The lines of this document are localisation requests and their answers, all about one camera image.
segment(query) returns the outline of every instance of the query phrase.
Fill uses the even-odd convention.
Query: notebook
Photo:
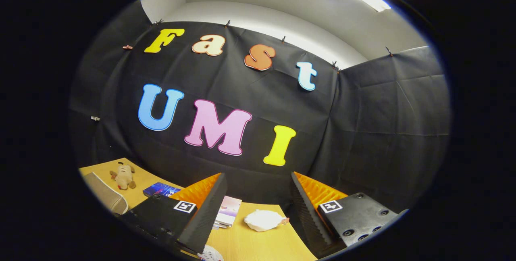
[[[225,196],[223,199],[223,203],[219,208],[219,213],[215,218],[215,225],[223,225],[223,226],[233,226],[233,223],[236,219],[236,214],[240,209],[240,204],[242,200],[238,200],[237,198]]]

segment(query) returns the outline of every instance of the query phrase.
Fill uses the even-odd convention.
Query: letter m
[[[251,114],[242,110],[233,110],[220,123],[214,103],[197,100],[194,105],[197,107],[197,114],[193,120],[190,135],[185,137],[185,142],[194,146],[202,146],[201,133],[204,130],[208,148],[212,149],[224,136],[223,143],[217,147],[218,150],[229,155],[241,155],[240,142],[247,122],[251,121]]]

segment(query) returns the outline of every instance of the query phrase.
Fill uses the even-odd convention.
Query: yellow letter
[[[210,56],[217,56],[223,52],[225,38],[221,35],[204,35],[201,41],[192,45],[192,51],[195,53],[206,53]]]
[[[285,165],[283,157],[285,157],[287,147],[289,147],[290,139],[295,136],[295,131],[290,127],[281,125],[274,127],[274,131],[276,132],[276,139],[274,139],[273,148],[269,155],[263,159],[263,162],[282,167]]]
[[[181,36],[184,33],[184,29],[163,29],[151,46],[145,48],[144,52],[158,53],[161,50],[161,44],[167,46],[176,35]]]

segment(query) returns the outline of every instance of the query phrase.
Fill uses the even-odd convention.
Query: light blue letter
[[[299,76],[297,77],[299,84],[305,90],[315,90],[315,84],[311,83],[310,79],[311,75],[317,76],[317,70],[312,68],[311,63],[297,63],[295,66],[299,67]]]
[[[167,90],[165,94],[168,99],[166,100],[163,116],[161,119],[156,120],[152,117],[151,110],[154,100],[160,92],[161,88],[157,85],[144,85],[144,95],[141,97],[140,107],[138,108],[138,119],[140,119],[142,125],[154,131],[163,131],[170,126],[177,102],[185,95],[178,90]]]

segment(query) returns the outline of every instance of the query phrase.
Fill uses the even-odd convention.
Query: white wall
[[[186,0],[141,0],[141,5],[151,22],[164,19],[185,3]]]
[[[328,31],[287,13],[256,5],[238,2],[188,2],[164,16],[163,20],[218,24],[226,24],[227,20],[231,20],[231,26],[264,33],[278,39],[286,36],[286,42],[329,63],[337,61],[337,66],[341,69],[367,61],[358,51]]]

